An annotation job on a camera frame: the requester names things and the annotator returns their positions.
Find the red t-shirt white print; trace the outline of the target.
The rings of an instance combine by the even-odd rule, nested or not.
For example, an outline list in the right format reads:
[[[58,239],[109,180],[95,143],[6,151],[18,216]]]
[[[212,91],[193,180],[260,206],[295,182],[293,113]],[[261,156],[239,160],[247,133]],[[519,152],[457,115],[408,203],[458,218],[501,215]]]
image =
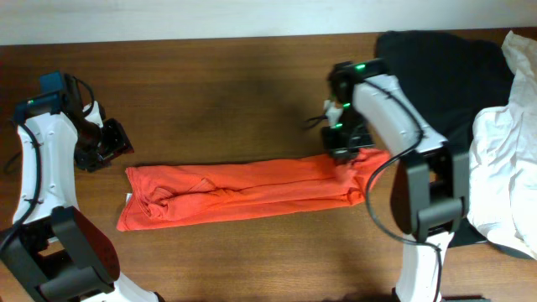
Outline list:
[[[326,154],[248,164],[155,165],[126,170],[132,193],[117,229],[145,231],[354,206],[389,158],[364,148],[348,164]]]

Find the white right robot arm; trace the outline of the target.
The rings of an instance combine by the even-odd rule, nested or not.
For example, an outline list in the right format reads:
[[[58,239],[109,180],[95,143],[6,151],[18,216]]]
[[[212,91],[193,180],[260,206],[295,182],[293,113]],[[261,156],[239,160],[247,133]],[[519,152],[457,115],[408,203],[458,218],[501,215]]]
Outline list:
[[[349,163],[373,146],[367,127],[374,128],[389,158],[368,179],[367,195],[386,168],[397,166],[390,206],[400,233],[391,232],[366,204],[375,225],[404,248],[394,300],[441,301],[446,250],[469,211],[468,152],[420,115],[380,59],[338,63],[327,82],[325,151],[338,164]]]

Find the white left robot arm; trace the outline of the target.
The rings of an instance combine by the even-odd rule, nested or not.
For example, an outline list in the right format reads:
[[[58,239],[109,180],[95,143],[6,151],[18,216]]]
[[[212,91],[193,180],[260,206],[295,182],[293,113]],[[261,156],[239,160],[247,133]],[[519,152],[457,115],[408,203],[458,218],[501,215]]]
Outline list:
[[[120,269],[108,237],[79,210],[75,170],[95,172],[133,151],[123,126],[84,104],[86,83],[60,71],[39,78],[13,122],[22,145],[22,185],[1,260],[35,301],[160,302]]]

